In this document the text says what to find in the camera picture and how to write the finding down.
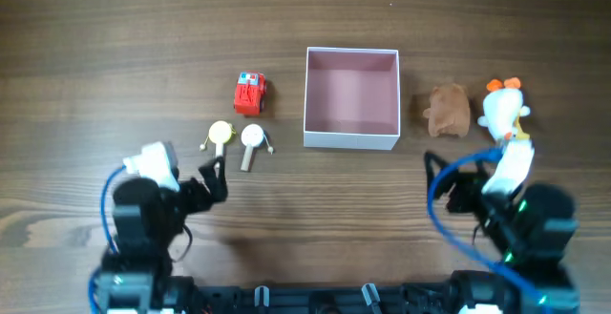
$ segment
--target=red toy car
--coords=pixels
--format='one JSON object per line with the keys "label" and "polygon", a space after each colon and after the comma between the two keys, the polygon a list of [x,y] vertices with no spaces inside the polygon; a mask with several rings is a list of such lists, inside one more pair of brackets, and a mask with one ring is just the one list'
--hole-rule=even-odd
{"label": "red toy car", "polygon": [[263,109],[263,95],[267,90],[265,75],[258,72],[242,72],[238,77],[233,107],[242,115],[258,115]]}

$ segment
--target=wooden table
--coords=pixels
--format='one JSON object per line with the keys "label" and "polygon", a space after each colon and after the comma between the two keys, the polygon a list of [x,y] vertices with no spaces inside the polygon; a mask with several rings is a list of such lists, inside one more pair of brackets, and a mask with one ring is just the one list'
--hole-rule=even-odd
{"label": "wooden table", "polygon": [[[195,246],[178,274],[357,285],[474,267],[433,232],[422,155],[491,142],[475,124],[464,139],[430,138],[421,114],[435,85],[477,97],[515,75],[533,109],[530,180],[575,195],[580,229],[565,261],[582,312],[607,312],[610,1],[0,0],[0,313],[85,312],[106,177],[157,140],[172,140],[181,174],[194,175],[218,119],[260,123],[277,153],[261,149],[241,173],[242,145],[227,147],[229,200],[189,218]],[[303,147],[308,46],[399,50],[403,135],[391,153]],[[233,112],[247,69],[273,83],[260,118]],[[473,218],[444,220],[468,239]]]}

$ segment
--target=toy truck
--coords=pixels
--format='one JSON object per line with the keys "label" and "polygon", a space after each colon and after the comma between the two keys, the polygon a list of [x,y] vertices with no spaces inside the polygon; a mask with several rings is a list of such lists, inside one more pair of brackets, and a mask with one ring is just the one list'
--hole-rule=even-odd
{"label": "toy truck", "polygon": [[263,109],[263,96],[267,90],[265,75],[258,72],[242,72],[238,77],[233,107],[242,115],[258,115]]}

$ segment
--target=open box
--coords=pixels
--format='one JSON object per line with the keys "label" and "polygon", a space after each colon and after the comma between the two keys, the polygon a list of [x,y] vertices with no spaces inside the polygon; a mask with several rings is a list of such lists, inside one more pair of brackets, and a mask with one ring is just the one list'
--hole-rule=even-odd
{"label": "open box", "polygon": [[309,47],[304,146],[390,150],[401,136],[399,51]]}

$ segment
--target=stuffed animal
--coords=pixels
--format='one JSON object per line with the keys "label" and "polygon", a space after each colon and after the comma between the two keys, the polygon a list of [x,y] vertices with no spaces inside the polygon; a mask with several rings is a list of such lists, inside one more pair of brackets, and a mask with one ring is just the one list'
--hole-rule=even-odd
{"label": "stuffed animal", "polygon": [[471,110],[467,90],[456,84],[435,87],[431,107],[422,113],[429,119],[429,135],[451,134],[464,137],[469,132]]}
{"label": "stuffed animal", "polygon": [[524,105],[521,82],[513,77],[501,83],[495,79],[486,85],[490,93],[484,98],[484,116],[477,120],[496,141],[509,139],[529,139],[522,131],[519,118],[530,114],[531,109]]}

